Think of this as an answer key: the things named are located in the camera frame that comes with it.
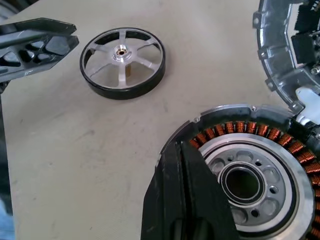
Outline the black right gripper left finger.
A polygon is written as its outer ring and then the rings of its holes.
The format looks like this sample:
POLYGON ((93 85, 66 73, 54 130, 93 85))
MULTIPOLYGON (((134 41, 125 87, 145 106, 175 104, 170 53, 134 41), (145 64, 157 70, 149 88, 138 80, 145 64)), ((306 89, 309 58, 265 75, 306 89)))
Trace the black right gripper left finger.
POLYGON ((181 149, 171 143, 161 153, 143 200, 142 238, 182 240, 186 228, 186 201, 181 149))

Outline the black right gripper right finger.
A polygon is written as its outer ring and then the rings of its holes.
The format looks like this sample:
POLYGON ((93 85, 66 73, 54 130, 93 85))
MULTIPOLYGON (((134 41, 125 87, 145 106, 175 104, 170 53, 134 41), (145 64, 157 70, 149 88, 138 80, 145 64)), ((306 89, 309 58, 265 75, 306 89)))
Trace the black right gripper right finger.
POLYGON ((186 239, 237 240, 231 208, 217 176, 195 147, 187 142, 180 146, 186 196, 186 239))

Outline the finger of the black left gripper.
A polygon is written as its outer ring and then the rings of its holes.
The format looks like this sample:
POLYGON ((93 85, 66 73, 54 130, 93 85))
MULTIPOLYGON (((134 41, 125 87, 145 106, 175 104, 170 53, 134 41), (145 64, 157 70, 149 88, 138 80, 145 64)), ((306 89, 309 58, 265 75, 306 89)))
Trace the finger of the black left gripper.
POLYGON ((51 69, 77 45, 76 36, 47 35, 0 45, 0 81, 30 76, 51 69))
POLYGON ((28 44, 50 36, 70 36, 77 30, 74 24, 50 18, 36 18, 0 26, 0 47, 28 44))

